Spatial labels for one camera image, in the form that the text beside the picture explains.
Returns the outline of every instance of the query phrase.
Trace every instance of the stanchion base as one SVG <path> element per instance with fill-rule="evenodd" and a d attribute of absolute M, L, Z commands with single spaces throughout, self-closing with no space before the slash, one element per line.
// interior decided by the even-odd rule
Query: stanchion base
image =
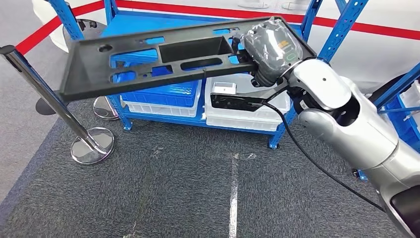
<path fill-rule="evenodd" d="M 105 96 L 97 97 L 93 102 L 93 112 L 103 120 L 117 120 L 118 115 L 114 115 L 112 109 L 106 101 Z"/>
<path fill-rule="evenodd" d="M 114 135 L 106 128 L 95 127 L 88 130 L 93 139 L 106 151 L 102 154 L 97 150 L 92 150 L 79 137 L 71 145 L 71 157 L 77 163 L 84 165 L 95 164 L 110 155 L 114 150 Z"/>

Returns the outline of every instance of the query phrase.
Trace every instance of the transparent cover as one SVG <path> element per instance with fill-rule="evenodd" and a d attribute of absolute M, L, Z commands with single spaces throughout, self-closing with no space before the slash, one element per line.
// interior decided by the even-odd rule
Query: transparent cover
<path fill-rule="evenodd" d="M 298 39 L 274 17 L 253 26 L 241 36 L 241 43 L 258 64 L 255 80 L 263 87 L 274 85 L 303 55 Z"/>

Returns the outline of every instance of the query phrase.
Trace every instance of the blue shelving rack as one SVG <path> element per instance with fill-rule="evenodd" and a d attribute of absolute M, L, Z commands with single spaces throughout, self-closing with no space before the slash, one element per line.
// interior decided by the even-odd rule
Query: blue shelving rack
<path fill-rule="evenodd" d="M 420 77 L 420 63 L 414 66 L 401 79 L 386 90 L 374 101 L 379 114 L 387 114 L 398 136 L 420 153 L 420 132 L 416 121 L 410 112 L 420 111 L 418 107 L 406 108 L 400 98 L 400 93 Z M 358 170 L 359 178 L 367 180 L 363 171 Z"/>
<path fill-rule="evenodd" d="M 349 0 L 346 3 L 345 0 L 336 0 L 338 10 L 340 11 L 341 15 L 338 18 L 334 28 L 332 29 L 328 39 L 326 40 L 325 45 L 323 46 L 320 54 L 318 55 L 319 57 L 325 59 L 326 61 L 330 61 L 332 59 L 335 52 L 338 50 L 338 47 L 341 45 L 347 33 L 350 31 L 351 27 L 355 23 L 360 12 L 363 10 L 367 1 L 368 0 Z M 67 6 L 64 0 L 50 0 L 49 2 L 52 4 L 53 8 L 57 12 L 64 27 L 70 33 L 71 38 L 73 40 L 83 39 L 83 34 L 75 20 L 75 17 L 72 15 L 71 9 Z M 321 6 L 321 3 L 322 0 L 312 0 L 305 14 L 302 24 L 292 25 L 293 29 L 305 41 L 307 41 L 309 38 L 314 18 L 319 10 L 319 7 Z M 103 36 L 128 34 L 134 32 L 157 30 L 161 28 L 179 27 L 193 24 L 203 24 L 206 22 L 228 20 L 225 18 L 217 17 L 173 15 L 141 11 L 123 11 L 118 9 L 115 0 L 104 0 L 104 4 L 107 28 L 104 30 Z M 136 57 L 138 56 L 136 56 L 135 54 L 125 54 L 117 56 L 115 58 L 112 58 L 111 66 L 116 66 L 115 62 L 117 60 L 136 62 Z M 108 96 L 108 99 L 117 111 L 121 123 L 123 124 L 123 128 L 125 130 L 130 130 L 133 125 L 130 119 L 153 120 L 218 129 L 238 130 L 245 132 L 268 134 L 271 136 L 268 142 L 269 147 L 273 149 L 277 148 L 277 145 L 285 132 L 283 124 L 280 124 L 277 127 L 276 131 L 248 130 L 207 125 L 206 120 L 202 119 L 202 113 L 204 112 L 204 89 L 205 87 L 202 87 L 201 96 L 198 102 L 197 116 L 194 118 L 132 113 L 128 110 L 128 107 L 123 108 L 121 106 L 119 99 L 120 95 L 110 95 Z M 292 105 L 290 111 L 285 115 L 287 123 L 290 124 L 295 115 L 296 112 Z"/>

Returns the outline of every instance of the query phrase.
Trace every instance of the stanchion post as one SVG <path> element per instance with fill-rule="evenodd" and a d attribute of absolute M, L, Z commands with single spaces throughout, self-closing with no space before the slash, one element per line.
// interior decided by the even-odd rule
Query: stanchion post
<path fill-rule="evenodd" d="M 101 127 L 86 130 L 15 46 L 0 47 L 0 55 L 23 76 L 77 135 L 71 148 L 71 156 L 75 161 L 81 164 L 94 164 L 112 153 L 114 148 L 112 132 Z"/>

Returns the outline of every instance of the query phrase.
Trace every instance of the metal rod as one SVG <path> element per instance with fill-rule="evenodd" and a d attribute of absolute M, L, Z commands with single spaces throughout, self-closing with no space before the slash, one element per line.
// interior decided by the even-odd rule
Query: metal rod
<path fill-rule="evenodd" d="M 25 57 L 15 46 L 0 48 L 0 54 L 25 78 L 25 80 L 41 95 L 48 105 L 66 122 L 76 135 L 92 149 L 100 153 L 107 152 L 89 135 L 87 130 L 71 114 L 54 91 L 45 83 L 42 77 L 32 68 Z"/>
<path fill-rule="evenodd" d="M 109 108 L 111 108 L 112 114 L 117 117 L 118 116 L 118 113 L 116 112 L 116 110 L 114 109 L 114 107 L 109 102 L 109 99 L 108 99 L 107 96 L 105 96 L 105 100 L 106 100 L 106 103 L 108 104 Z"/>

